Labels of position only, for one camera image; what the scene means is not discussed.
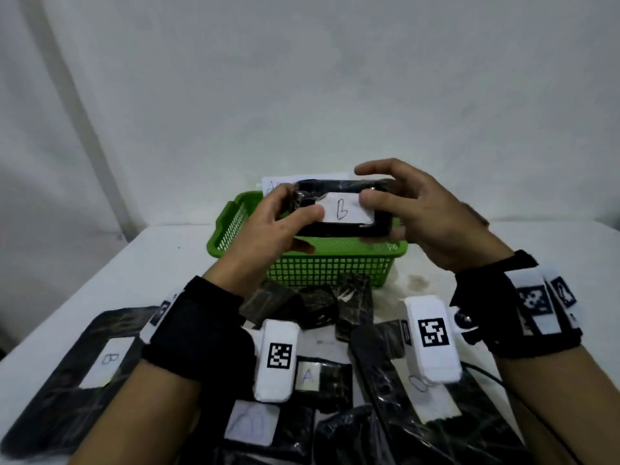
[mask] white wall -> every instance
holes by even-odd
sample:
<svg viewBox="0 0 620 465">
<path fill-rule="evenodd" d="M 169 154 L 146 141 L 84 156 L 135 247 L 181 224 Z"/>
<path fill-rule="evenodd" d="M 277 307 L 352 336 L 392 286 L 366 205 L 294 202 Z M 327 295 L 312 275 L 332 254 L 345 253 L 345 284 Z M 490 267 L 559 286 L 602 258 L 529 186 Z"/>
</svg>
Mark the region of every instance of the white wall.
<svg viewBox="0 0 620 465">
<path fill-rule="evenodd" d="M 88 281 L 119 236 L 17 1 L 0 0 L 0 348 Z"/>
<path fill-rule="evenodd" d="M 620 0 L 45 0 L 134 216 L 397 156 L 492 219 L 620 219 Z"/>
</svg>

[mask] basket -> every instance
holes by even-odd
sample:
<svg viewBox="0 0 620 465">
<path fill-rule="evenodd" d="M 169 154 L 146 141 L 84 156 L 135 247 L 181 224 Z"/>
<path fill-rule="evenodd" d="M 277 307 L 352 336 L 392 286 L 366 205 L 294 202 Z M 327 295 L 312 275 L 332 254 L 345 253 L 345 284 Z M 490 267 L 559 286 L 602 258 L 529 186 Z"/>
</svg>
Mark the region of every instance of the basket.
<svg viewBox="0 0 620 465">
<path fill-rule="evenodd" d="M 206 244 L 207 251 L 220 258 L 237 236 L 247 218 L 262 200 L 262 193 L 249 191 L 239 194 L 222 210 L 215 231 Z M 297 251 L 283 254 L 269 269 L 268 276 L 286 286 L 317 284 L 336 285 L 338 275 L 344 272 L 367 274 L 374 287 L 381 287 L 388 277 L 394 259 L 407 252 L 406 242 L 367 245 L 357 238 L 310 238 L 316 253 L 307 255 Z"/>
</svg>

